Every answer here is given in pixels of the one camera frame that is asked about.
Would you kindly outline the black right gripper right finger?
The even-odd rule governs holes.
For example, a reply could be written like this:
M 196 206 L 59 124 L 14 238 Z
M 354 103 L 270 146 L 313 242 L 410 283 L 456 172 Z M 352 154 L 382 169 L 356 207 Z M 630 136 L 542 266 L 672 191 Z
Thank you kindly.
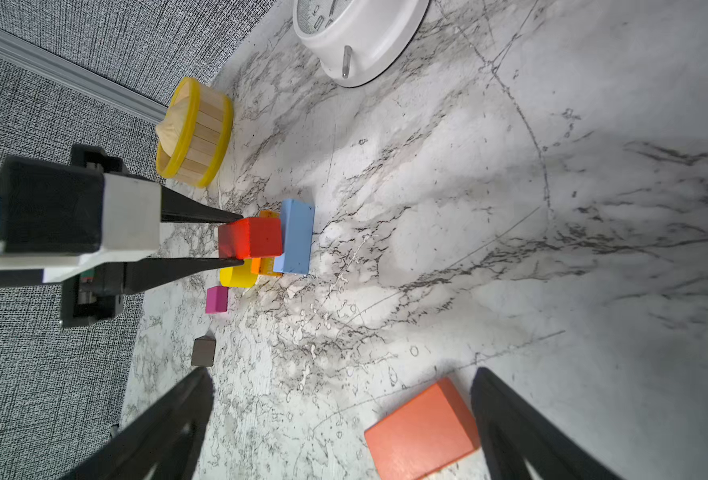
M 492 370 L 477 370 L 472 411 L 492 479 L 616 479 Z

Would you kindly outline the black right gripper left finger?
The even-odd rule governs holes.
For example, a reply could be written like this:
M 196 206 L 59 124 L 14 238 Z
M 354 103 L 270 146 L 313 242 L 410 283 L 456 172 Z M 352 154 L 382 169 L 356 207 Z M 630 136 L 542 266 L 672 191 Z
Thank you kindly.
M 214 404 L 208 370 L 197 367 L 65 479 L 191 479 Z

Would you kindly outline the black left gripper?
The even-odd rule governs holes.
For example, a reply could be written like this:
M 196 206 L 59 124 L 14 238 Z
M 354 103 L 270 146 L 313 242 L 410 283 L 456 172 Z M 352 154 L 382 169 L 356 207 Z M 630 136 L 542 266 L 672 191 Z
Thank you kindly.
M 119 159 L 94 147 L 73 147 L 71 162 L 65 165 L 148 180 L 127 174 Z M 170 188 L 161 188 L 162 223 L 231 224 L 241 219 L 240 214 L 209 207 Z M 148 258 L 104 263 L 58 283 L 44 282 L 37 270 L 0 271 L 0 288 L 60 285 L 61 322 L 72 327 L 115 316 L 121 309 L 123 294 L 143 293 L 194 274 L 243 264 L 239 259 Z

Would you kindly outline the orange-red wood block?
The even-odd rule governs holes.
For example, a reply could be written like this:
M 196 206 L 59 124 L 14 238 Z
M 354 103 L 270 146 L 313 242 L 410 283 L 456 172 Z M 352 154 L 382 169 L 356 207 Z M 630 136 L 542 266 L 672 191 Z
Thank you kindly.
M 474 415 L 445 377 L 366 430 L 382 479 L 422 479 L 481 446 Z

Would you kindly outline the yellow wood cylinder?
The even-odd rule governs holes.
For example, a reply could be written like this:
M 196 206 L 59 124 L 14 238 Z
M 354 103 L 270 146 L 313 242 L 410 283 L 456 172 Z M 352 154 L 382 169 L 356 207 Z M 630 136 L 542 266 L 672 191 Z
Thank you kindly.
M 253 260 L 246 259 L 242 265 L 223 268 L 219 271 L 220 284 L 227 288 L 252 288 L 258 275 L 252 270 Z

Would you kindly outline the red wood block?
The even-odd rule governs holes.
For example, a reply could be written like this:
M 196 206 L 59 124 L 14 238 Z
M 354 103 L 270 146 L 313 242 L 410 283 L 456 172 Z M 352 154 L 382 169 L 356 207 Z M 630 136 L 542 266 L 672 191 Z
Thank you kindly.
M 278 257 L 284 253 L 281 220 L 251 217 L 218 227 L 218 255 L 226 259 Z

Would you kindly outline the orange wood bar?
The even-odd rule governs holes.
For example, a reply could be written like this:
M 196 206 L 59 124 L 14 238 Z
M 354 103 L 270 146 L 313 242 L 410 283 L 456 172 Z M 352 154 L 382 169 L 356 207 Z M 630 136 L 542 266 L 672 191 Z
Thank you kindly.
M 262 210 L 259 212 L 259 217 L 278 219 L 280 217 L 280 214 L 271 210 Z M 274 262 L 274 257 L 263 257 L 253 259 L 251 265 L 251 272 L 260 276 L 281 277 L 282 273 L 274 271 Z

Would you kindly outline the light blue wood block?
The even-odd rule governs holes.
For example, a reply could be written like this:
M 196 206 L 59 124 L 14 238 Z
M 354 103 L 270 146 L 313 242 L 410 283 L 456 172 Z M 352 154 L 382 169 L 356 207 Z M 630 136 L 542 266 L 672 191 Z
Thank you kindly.
M 307 275 L 310 269 L 315 208 L 300 200 L 282 202 L 280 211 L 283 254 L 275 258 L 274 271 Z

